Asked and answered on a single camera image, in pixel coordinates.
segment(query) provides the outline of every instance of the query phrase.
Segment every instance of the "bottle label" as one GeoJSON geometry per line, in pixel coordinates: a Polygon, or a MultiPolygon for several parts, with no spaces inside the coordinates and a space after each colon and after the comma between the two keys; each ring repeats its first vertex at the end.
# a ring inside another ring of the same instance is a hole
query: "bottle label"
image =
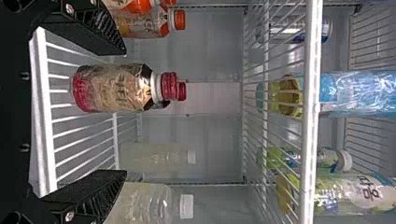
{"type": "Polygon", "coordinates": [[[121,9],[128,6],[128,4],[130,4],[134,0],[102,0],[102,1],[103,3],[105,3],[108,9],[121,9]]]}
{"type": "Polygon", "coordinates": [[[343,179],[343,188],[348,192],[350,201],[360,208],[373,208],[383,201],[383,195],[378,187],[381,183],[368,175],[356,175],[356,179],[343,179]]]}
{"type": "Polygon", "coordinates": [[[142,111],[151,99],[149,77],[142,71],[142,64],[86,66],[76,73],[73,92],[84,95],[79,105],[95,111],[142,111]]]}
{"type": "Polygon", "coordinates": [[[194,218],[194,196],[192,194],[180,196],[180,218],[194,218]]]}
{"type": "Polygon", "coordinates": [[[111,11],[114,21],[123,37],[157,38],[162,37],[161,28],[168,23],[168,12],[163,7],[148,14],[131,14],[122,11],[111,11]]]}

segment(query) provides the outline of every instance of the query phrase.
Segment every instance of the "clear plastic bottle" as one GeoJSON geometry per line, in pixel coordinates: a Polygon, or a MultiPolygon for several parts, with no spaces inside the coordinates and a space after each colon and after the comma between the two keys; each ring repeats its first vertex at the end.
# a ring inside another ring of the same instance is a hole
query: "clear plastic bottle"
{"type": "MultiPolygon", "coordinates": [[[[291,195],[292,183],[299,188],[300,181],[293,174],[276,177],[276,190],[279,193],[279,205],[285,214],[295,208],[291,195]]],[[[395,214],[395,182],[380,174],[320,174],[317,175],[314,196],[315,215],[356,216],[371,214],[395,214]]]]}
{"type": "Polygon", "coordinates": [[[330,72],[320,76],[322,111],[334,115],[396,115],[396,71],[330,72]]]}
{"type": "Polygon", "coordinates": [[[146,14],[154,7],[172,6],[177,0],[102,0],[110,10],[120,9],[129,13],[146,14]]]}
{"type": "Polygon", "coordinates": [[[155,7],[148,14],[131,14],[120,10],[110,10],[120,33],[127,38],[166,37],[171,30],[186,29],[186,13],[181,9],[155,7]]]}
{"type": "Polygon", "coordinates": [[[141,63],[83,65],[72,78],[72,92],[85,112],[146,111],[177,100],[178,78],[141,63]]]}
{"type": "Polygon", "coordinates": [[[125,182],[105,224],[172,224],[193,218],[193,195],[164,184],[125,182]]]}
{"type": "MultiPolygon", "coordinates": [[[[283,21],[282,16],[275,16],[270,22],[270,44],[282,44],[287,39],[291,38],[303,30],[302,33],[289,40],[286,44],[300,44],[305,42],[305,18],[299,19],[301,16],[288,16],[283,21]]],[[[257,29],[259,32],[256,34],[256,40],[260,44],[263,43],[262,39],[262,28],[257,29]]],[[[332,34],[332,20],[323,16],[322,18],[322,32],[321,42],[326,42],[332,34]]]]}
{"type": "MultiPolygon", "coordinates": [[[[292,147],[282,147],[282,152],[277,147],[268,147],[267,153],[267,167],[269,169],[280,168],[284,169],[285,163],[290,168],[298,168],[298,163],[301,163],[301,154],[296,153],[292,147]]],[[[334,150],[330,147],[318,148],[317,154],[317,168],[318,171],[324,174],[327,173],[342,173],[348,172],[352,169],[352,156],[345,150],[334,150]]]]}
{"type": "Polygon", "coordinates": [[[193,149],[183,144],[136,144],[120,146],[121,169],[146,175],[177,172],[196,164],[193,149]]]}

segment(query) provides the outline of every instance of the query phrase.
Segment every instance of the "wire shelf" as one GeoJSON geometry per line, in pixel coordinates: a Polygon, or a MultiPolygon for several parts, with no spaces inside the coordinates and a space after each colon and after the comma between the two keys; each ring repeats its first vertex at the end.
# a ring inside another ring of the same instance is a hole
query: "wire shelf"
{"type": "Polygon", "coordinates": [[[315,77],[320,73],[321,13],[322,1],[252,0],[244,18],[243,174],[255,195],[256,206],[252,207],[258,207],[257,213],[270,223],[313,222],[315,168],[308,165],[316,163],[312,155],[316,155],[318,138],[315,77]],[[302,26],[275,42],[296,22],[302,26]],[[274,32],[270,27],[275,26],[278,29],[274,32]],[[305,42],[289,44],[302,34],[306,34],[305,42]],[[269,94],[273,94],[268,91],[270,83],[298,72],[304,72],[303,105],[269,100],[269,94]],[[274,104],[300,107],[303,115],[276,113],[269,108],[274,104]],[[296,152],[301,161],[292,158],[287,150],[296,152]],[[297,169],[289,168],[281,157],[294,160],[297,169]],[[292,183],[290,175],[299,184],[292,183]],[[275,184],[280,176],[288,182],[288,189],[275,184]],[[286,204],[288,211],[279,208],[280,191],[291,199],[286,204]]]}
{"type": "Polygon", "coordinates": [[[83,64],[110,63],[42,28],[30,42],[33,77],[33,147],[39,195],[97,169],[119,169],[118,144],[138,140],[141,116],[87,114],[75,104],[70,78],[83,64]]]}
{"type": "MultiPolygon", "coordinates": [[[[349,69],[392,70],[396,68],[396,7],[371,5],[349,19],[349,69]]],[[[353,158],[355,172],[381,173],[394,177],[396,137],[393,118],[345,119],[344,149],[353,158]]]]}

